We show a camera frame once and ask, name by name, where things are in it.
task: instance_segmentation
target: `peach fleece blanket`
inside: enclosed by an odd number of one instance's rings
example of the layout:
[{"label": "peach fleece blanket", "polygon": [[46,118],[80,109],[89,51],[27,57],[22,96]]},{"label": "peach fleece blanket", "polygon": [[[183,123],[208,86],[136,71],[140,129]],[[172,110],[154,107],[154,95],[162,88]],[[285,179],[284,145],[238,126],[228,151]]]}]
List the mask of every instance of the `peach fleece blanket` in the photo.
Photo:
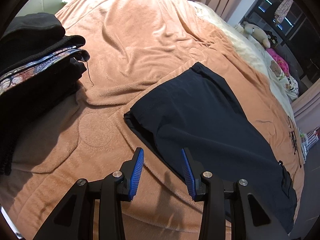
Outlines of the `peach fleece blanket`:
[{"label": "peach fleece blanket", "polygon": [[93,84],[84,73],[76,95],[30,125],[16,147],[11,175],[0,177],[0,203],[27,240],[77,179],[104,178],[136,147],[144,148],[145,164],[137,195],[123,203],[127,240],[198,239],[202,204],[123,120],[139,98],[197,61],[225,78],[283,161],[297,193],[297,215],[304,171],[293,155],[287,114],[267,78],[187,0],[73,0],[56,16],[67,35],[85,37]]}]

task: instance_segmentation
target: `pink plush toy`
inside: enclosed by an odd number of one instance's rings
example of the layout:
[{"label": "pink plush toy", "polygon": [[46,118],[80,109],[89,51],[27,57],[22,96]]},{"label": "pink plush toy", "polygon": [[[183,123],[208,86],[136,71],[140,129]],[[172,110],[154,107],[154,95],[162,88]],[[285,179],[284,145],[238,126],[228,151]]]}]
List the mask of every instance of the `pink plush toy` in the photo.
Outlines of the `pink plush toy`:
[{"label": "pink plush toy", "polygon": [[278,63],[278,65],[280,66],[280,68],[282,69],[282,71],[284,72],[284,74],[289,77],[290,76],[290,73],[289,73],[289,66],[288,66],[288,63],[283,59],[281,58],[276,52],[274,49],[272,48],[269,48],[269,49],[266,49],[266,51],[271,55],[271,57],[273,57],[273,59],[275,60],[275,62]]}]

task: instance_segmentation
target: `eyeglasses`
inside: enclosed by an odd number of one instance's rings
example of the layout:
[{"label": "eyeglasses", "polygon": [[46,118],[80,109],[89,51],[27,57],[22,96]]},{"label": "eyeglasses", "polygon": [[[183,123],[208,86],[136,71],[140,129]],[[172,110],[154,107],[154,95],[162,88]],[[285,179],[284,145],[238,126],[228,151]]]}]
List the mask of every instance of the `eyeglasses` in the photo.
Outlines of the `eyeglasses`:
[{"label": "eyeglasses", "polygon": [[294,124],[293,124],[290,116],[288,116],[288,124],[289,124],[289,128],[292,129],[292,131],[289,131],[289,136],[291,139],[292,148],[294,149],[293,154],[295,155],[296,152],[298,153],[299,165],[301,167],[301,161],[300,161],[300,156],[299,156],[299,152],[298,152],[298,145],[297,145],[297,137],[296,137],[296,134],[294,131]]}]

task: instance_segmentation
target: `white plush toy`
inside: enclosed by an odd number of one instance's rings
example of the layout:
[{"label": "white plush toy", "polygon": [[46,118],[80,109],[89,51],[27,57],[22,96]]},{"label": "white plush toy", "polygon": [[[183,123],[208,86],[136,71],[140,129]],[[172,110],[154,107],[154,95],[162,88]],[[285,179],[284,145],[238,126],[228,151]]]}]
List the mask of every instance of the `white plush toy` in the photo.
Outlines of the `white plush toy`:
[{"label": "white plush toy", "polygon": [[251,35],[257,41],[259,41],[266,49],[270,48],[270,42],[268,40],[267,34],[260,27],[254,24],[250,24],[248,22],[243,22],[244,24],[244,32],[246,34]]}]

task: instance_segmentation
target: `white bed sheet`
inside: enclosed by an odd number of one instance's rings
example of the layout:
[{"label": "white bed sheet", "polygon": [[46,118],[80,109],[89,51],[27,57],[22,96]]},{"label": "white bed sheet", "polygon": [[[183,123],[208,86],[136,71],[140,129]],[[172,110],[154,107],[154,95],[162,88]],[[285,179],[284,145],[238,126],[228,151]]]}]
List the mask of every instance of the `white bed sheet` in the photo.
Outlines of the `white bed sheet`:
[{"label": "white bed sheet", "polygon": [[249,41],[248,39],[246,39],[236,29],[232,28],[229,24],[222,20],[210,7],[199,2],[189,1],[189,3],[195,8],[196,14],[199,17],[214,24],[225,33],[225,35],[231,40],[236,52],[252,68],[268,77],[271,92],[278,99],[287,115],[290,116],[291,120],[294,120],[293,110],[286,95],[285,89],[278,81],[276,75],[270,69],[271,61],[273,60],[273,58],[268,53],[266,53],[264,49],[262,49],[263,51],[260,51],[261,49],[258,49],[259,46],[257,45],[257,48],[254,45],[255,41]]}]

